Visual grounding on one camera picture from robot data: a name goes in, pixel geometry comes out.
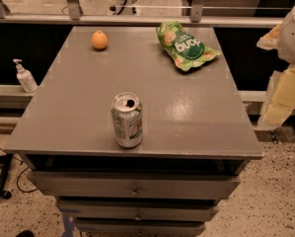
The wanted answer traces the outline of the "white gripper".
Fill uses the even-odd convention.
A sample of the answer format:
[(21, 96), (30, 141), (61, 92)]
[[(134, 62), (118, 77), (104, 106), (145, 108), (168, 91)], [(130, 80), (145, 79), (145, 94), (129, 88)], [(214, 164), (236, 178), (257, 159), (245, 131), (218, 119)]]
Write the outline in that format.
[(258, 118), (259, 130), (276, 130), (295, 110), (295, 6), (281, 27), (275, 26), (258, 40), (257, 47), (265, 50), (278, 48), (279, 58), (290, 63), (283, 72), (272, 73)]

